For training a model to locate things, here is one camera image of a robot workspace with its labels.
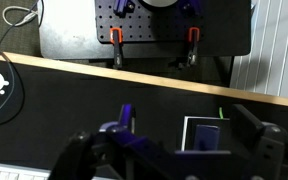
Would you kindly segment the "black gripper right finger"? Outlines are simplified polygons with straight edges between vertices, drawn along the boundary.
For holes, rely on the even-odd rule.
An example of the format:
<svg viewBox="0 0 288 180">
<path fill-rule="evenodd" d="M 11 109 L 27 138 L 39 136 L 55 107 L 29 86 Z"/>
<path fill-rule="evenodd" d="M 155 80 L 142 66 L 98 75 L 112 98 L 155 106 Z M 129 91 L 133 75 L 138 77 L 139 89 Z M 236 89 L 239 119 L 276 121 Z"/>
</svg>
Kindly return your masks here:
<svg viewBox="0 0 288 180">
<path fill-rule="evenodd" d="M 232 135 L 250 153 L 244 180 L 278 180 L 285 152 L 285 132 L 276 124 L 262 122 L 243 105 L 232 106 Z"/>
</svg>

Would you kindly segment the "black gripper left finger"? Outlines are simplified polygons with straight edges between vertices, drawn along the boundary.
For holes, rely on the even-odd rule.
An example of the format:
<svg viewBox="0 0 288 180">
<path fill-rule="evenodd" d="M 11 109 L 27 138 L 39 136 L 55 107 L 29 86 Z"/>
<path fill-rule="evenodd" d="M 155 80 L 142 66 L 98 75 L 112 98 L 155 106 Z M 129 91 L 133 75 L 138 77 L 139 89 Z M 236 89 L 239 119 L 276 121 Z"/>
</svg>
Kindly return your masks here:
<svg viewBox="0 0 288 180">
<path fill-rule="evenodd" d="M 54 164 L 48 180 L 92 180 L 96 169 L 91 153 L 94 136 L 86 132 L 72 135 Z"/>
</svg>

